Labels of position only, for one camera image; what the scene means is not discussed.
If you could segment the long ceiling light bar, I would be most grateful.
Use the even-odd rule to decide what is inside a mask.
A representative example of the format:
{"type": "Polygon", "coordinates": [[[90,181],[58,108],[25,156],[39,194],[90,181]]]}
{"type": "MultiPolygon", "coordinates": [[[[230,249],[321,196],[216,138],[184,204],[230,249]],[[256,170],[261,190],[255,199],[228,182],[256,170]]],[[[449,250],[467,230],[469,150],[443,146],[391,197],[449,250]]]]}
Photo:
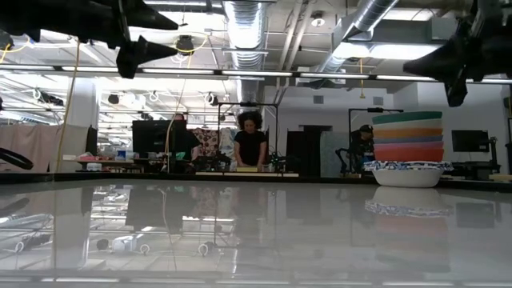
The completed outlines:
{"type": "MultiPolygon", "coordinates": [[[[117,67],[103,66],[44,66],[44,65],[14,65],[0,64],[0,71],[11,73],[32,73],[32,74],[56,74],[77,72],[86,76],[114,77],[119,76],[117,67]]],[[[437,82],[427,77],[409,75],[388,75],[388,74],[350,74],[350,73],[316,73],[299,71],[270,71],[270,70],[208,70],[208,69],[186,69],[186,68],[137,68],[134,76],[146,78],[172,78],[173,76],[183,78],[305,78],[305,79],[336,79],[336,80],[363,80],[363,81],[388,81],[388,82],[437,82]]]]}

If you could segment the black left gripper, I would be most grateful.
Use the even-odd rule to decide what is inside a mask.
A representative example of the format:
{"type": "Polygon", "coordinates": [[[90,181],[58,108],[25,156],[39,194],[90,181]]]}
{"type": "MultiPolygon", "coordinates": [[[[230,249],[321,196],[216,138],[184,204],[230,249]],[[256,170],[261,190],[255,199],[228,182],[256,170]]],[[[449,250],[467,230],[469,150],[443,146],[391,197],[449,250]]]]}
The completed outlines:
{"type": "Polygon", "coordinates": [[[82,0],[82,12],[85,14],[82,43],[95,40],[108,45],[122,45],[116,65],[119,75],[129,79],[134,78],[139,65],[178,53],[173,47],[148,42],[143,36],[132,42],[128,29],[128,12],[132,8],[136,27],[178,29],[176,22],[160,14],[143,0],[82,0]]]}

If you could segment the silver smooth ventilation duct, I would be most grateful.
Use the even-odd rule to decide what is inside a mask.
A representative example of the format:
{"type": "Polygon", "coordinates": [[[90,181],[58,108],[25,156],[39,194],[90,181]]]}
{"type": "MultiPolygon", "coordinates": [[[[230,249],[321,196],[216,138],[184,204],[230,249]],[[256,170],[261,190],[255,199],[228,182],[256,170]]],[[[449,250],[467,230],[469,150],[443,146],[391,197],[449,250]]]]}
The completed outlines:
{"type": "Polygon", "coordinates": [[[399,0],[361,0],[352,14],[340,18],[331,35],[331,49],[316,68],[316,73],[336,73],[351,58],[367,58],[370,50],[365,44],[351,42],[352,38],[368,42],[374,28],[399,0]]]}

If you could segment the coral red bowl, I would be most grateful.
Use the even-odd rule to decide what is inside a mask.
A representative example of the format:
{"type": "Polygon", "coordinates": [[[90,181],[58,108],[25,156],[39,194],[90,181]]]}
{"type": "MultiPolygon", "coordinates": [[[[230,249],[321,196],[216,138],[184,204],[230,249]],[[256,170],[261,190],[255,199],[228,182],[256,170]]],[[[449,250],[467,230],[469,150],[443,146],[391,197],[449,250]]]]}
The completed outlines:
{"type": "Polygon", "coordinates": [[[441,148],[393,148],[387,150],[376,150],[375,158],[378,161],[396,162],[440,162],[443,159],[444,149],[441,148]]]}

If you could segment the black curved tube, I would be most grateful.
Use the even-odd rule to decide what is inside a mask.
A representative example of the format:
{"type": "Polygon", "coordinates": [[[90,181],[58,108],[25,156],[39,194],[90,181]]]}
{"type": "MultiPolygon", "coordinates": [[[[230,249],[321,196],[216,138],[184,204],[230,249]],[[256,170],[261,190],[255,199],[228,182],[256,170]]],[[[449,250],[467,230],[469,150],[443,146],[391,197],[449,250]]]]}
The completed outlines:
{"type": "Polygon", "coordinates": [[[28,158],[0,147],[0,159],[23,170],[31,170],[34,164],[28,158]]]}

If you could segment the blue patterned paper bowl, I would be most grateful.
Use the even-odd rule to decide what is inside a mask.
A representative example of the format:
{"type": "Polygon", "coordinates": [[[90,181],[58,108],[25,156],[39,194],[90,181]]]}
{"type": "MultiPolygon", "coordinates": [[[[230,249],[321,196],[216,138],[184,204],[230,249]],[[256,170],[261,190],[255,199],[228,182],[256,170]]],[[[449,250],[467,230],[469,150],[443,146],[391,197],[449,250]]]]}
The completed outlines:
{"type": "Polygon", "coordinates": [[[364,170],[452,170],[451,162],[394,162],[372,161],[363,164],[364,170]]]}
{"type": "Polygon", "coordinates": [[[431,188],[445,172],[452,170],[365,170],[373,174],[381,186],[431,188]]]}

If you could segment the person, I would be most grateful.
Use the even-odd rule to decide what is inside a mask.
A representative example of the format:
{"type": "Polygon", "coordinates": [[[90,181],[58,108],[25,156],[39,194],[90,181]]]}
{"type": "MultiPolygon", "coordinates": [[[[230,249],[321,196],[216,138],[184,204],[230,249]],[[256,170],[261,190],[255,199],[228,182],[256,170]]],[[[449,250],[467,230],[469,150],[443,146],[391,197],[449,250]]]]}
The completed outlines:
{"type": "Polygon", "coordinates": [[[183,114],[176,114],[170,132],[170,151],[180,162],[192,162],[198,157],[200,141],[195,134],[186,128],[183,114]]]}
{"type": "Polygon", "coordinates": [[[266,159],[267,138],[261,131],[262,115],[246,111],[238,116],[239,132],[234,137],[237,167],[255,167],[262,171],[266,159]]]}
{"type": "Polygon", "coordinates": [[[360,174],[363,163],[375,160],[374,134],[371,125],[363,125],[350,133],[350,160],[354,171],[360,174]]]}

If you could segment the light patterned cloth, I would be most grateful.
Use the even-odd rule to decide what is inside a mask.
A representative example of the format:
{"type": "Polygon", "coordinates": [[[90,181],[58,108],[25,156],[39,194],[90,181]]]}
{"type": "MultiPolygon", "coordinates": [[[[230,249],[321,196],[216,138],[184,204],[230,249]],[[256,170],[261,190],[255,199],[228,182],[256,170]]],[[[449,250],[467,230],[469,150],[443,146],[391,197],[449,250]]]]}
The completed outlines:
{"type": "Polygon", "coordinates": [[[231,128],[221,128],[220,136],[219,136],[219,151],[230,158],[231,160],[235,160],[234,156],[234,137],[237,134],[236,129],[231,128]]]}

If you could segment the teal green bowl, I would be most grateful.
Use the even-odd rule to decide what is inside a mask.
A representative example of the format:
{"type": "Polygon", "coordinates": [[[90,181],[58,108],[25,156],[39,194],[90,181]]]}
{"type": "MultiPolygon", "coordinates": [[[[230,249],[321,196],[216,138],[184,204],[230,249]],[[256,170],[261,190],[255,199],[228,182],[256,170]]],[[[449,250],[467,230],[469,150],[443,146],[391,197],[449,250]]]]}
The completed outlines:
{"type": "Polygon", "coordinates": [[[374,125],[381,125],[394,122],[409,122],[416,120],[438,119],[441,117],[441,111],[412,111],[376,116],[372,118],[372,123],[374,125]]]}

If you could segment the black monitor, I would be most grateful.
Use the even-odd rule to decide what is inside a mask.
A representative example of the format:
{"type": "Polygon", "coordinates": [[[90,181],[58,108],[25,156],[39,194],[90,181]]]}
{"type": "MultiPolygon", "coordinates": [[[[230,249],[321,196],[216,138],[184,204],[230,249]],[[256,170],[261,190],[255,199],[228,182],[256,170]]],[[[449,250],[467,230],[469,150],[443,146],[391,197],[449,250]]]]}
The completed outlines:
{"type": "Polygon", "coordinates": [[[454,152],[488,153],[489,135],[486,130],[452,130],[452,147],[454,152]]]}
{"type": "Polygon", "coordinates": [[[133,152],[177,152],[186,143],[186,121],[151,120],[133,121],[133,152]]]}

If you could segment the silver ribbed ventilation duct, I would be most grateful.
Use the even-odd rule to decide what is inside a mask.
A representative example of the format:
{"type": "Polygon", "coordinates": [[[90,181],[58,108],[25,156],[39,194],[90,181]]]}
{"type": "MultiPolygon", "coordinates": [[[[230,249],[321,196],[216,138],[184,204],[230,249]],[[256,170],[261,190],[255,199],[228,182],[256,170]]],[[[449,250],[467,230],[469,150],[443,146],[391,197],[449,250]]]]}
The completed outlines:
{"type": "MultiPolygon", "coordinates": [[[[224,1],[223,8],[227,19],[227,32],[233,68],[236,70],[261,70],[263,68],[263,49],[265,40],[266,8],[261,2],[224,1]]],[[[261,106],[247,106],[247,102],[263,103],[260,91],[263,79],[255,76],[240,77],[236,81],[236,94],[240,105],[234,105],[235,115],[248,111],[261,112],[261,106]]]]}

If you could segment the black cabinet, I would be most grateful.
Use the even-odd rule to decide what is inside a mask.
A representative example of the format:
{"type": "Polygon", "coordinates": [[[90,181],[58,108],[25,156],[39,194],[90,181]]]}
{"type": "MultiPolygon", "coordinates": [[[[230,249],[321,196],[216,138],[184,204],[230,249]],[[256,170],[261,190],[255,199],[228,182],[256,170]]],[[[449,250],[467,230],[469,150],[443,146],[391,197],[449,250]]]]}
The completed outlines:
{"type": "Polygon", "coordinates": [[[288,131],[287,169],[303,177],[320,176],[320,130],[288,131]]]}

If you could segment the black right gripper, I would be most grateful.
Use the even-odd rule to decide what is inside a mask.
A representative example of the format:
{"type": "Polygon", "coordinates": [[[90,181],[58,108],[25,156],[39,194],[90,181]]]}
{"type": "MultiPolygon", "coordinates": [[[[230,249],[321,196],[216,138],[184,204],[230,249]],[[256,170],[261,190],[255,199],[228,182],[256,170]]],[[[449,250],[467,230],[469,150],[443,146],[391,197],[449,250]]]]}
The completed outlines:
{"type": "Polygon", "coordinates": [[[473,0],[453,36],[435,51],[409,60],[403,71],[442,82],[449,106],[460,106],[466,80],[491,74],[512,78],[512,0],[473,0]]]}

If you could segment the brown patterned cloth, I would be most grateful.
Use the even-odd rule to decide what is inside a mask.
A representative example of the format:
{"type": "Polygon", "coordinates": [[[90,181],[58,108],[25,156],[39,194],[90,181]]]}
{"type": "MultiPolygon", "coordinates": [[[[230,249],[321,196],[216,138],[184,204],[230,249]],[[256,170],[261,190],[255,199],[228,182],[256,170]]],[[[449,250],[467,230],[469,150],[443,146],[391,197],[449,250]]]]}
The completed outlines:
{"type": "Polygon", "coordinates": [[[192,129],[192,159],[207,156],[213,157],[218,151],[218,132],[216,130],[205,130],[201,128],[192,129]]]}

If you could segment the pink bowl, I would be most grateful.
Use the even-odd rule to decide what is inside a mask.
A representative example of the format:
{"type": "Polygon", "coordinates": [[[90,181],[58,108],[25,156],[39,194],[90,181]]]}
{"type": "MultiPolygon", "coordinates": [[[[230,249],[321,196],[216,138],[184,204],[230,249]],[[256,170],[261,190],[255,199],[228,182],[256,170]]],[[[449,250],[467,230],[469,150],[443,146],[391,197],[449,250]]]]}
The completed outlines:
{"type": "Polygon", "coordinates": [[[444,142],[396,142],[377,143],[375,150],[400,150],[400,149],[443,149],[444,142]]]}

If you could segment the pink curtain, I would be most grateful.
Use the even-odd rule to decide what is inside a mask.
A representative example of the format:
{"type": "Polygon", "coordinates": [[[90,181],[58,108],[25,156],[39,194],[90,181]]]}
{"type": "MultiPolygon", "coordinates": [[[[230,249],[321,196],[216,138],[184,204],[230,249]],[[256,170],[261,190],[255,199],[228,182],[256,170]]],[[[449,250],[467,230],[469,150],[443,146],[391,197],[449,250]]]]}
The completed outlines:
{"type": "MultiPolygon", "coordinates": [[[[61,155],[78,156],[86,152],[89,129],[80,126],[66,126],[62,140],[61,155]]],[[[0,173],[55,172],[58,163],[58,147],[62,126],[22,125],[0,126],[0,148],[11,150],[30,160],[34,165],[24,170],[0,159],[0,173]]]]}

